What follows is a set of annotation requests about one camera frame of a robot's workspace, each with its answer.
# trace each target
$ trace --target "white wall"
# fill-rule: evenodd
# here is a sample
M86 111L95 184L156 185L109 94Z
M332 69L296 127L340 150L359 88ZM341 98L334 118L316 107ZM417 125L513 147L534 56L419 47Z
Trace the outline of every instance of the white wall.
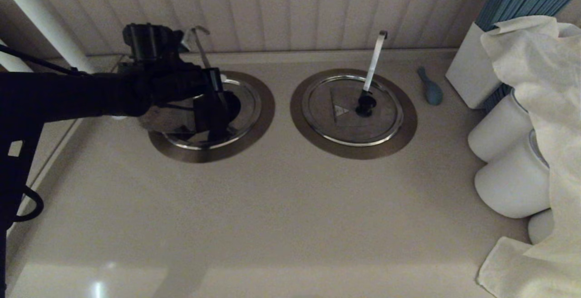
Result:
M371 48L380 29L391 48L459 46L485 0L46 0L87 54L127 52L128 23L212 31L209 52ZM58 54L11 0L0 0L0 37L43 57ZM561 21L581 24L581 0Z

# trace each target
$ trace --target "beige countertop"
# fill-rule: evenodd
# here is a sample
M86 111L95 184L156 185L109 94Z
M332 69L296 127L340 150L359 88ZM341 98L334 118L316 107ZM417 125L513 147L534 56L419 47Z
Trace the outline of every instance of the beige countertop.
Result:
M310 75L366 70L367 59L305 56L216 63L261 79L276 100L264 137L229 159L178 162L135 119L86 121L13 259L10 297L491 297L478 268L501 236L527 240L525 221L475 191L484 163L467 136L482 114L445 80L450 55L380 61L376 73L407 93L419 122L404 149L367 161L311 145L289 110ZM440 106L423 99L421 65L444 91Z

